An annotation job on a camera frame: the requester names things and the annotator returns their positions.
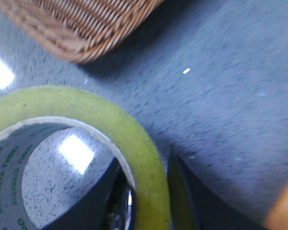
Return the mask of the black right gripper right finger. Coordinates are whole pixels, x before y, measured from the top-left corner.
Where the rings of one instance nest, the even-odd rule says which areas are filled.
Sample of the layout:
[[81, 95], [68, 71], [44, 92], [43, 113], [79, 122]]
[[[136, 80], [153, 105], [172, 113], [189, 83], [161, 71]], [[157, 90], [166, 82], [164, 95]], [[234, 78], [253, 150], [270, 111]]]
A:
[[175, 230], [264, 230], [214, 194], [175, 153], [169, 154], [169, 194]]

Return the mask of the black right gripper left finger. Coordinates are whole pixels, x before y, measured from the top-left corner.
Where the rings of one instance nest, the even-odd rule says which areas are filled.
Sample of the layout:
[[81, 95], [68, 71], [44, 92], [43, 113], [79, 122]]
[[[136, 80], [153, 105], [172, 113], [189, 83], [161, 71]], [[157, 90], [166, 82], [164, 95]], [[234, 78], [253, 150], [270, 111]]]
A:
[[113, 159], [97, 183], [44, 230], [134, 230], [135, 190], [117, 159]]

